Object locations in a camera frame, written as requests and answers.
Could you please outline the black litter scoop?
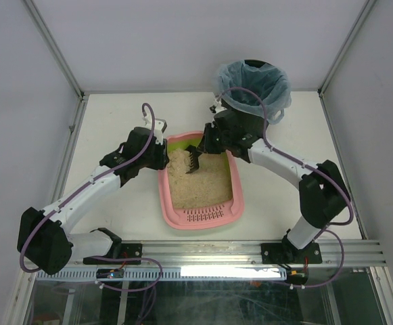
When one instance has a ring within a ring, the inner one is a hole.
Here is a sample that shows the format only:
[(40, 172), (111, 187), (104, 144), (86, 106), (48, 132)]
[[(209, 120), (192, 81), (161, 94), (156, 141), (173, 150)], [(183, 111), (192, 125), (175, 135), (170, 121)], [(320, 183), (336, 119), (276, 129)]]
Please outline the black litter scoop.
[(187, 174), (191, 174), (199, 169), (199, 157), (202, 153), (193, 145), (187, 146), (185, 150), (189, 153), (189, 170)]

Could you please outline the pink litter box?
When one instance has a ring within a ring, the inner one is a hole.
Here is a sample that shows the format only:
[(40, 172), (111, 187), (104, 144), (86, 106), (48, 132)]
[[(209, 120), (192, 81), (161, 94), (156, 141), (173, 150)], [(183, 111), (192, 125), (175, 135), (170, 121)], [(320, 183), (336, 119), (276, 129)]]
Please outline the pink litter box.
[(158, 172), (158, 188), (163, 218), (178, 230), (204, 230), (238, 220), (244, 212), (244, 195), (234, 157), (229, 151), (222, 153), (229, 172), (232, 199), (220, 204), (192, 209), (176, 209), (172, 205), (167, 170)]

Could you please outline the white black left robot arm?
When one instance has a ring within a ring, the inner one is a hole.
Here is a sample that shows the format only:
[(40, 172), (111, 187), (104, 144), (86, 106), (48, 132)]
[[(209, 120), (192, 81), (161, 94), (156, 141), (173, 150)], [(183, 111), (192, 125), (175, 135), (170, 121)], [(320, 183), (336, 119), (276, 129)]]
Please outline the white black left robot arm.
[(155, 171), (168, 164), (168, 142), (146, 127), (135, 127), (127, 140), (106, 154), (93, 172), (72, 192), (41, 210), (21, 216), (17, 250), (38, 270), (54, 275), (68, 262), (88, 259), (111, 261), (122, 257), (122, 239), (99, 227), (74, 234), (72, 229), (96, 204), (121, 189), (144, 168)]

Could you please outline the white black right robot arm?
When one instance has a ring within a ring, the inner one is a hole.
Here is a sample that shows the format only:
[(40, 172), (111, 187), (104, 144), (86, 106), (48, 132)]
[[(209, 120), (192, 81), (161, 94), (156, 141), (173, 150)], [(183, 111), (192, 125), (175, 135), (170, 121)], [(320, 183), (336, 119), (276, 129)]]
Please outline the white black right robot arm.
[(205, 124), (200, 144), (191, 151), (192, 169), (198, 169), (200, 154), (228, 151), (292, 184), (298, 190), (300, 218), (282, 238), (279, 248), (268, 252), (268, 258), (271, 263), (304, 262), (312, 255), (317, 236), (344, 209), (352, 208), (338, 166), (330, 160), (308, 162), (268, 145), (268, 123), (262, 117), (236, 109), (211, 107), (210, 110), (213, 120)]

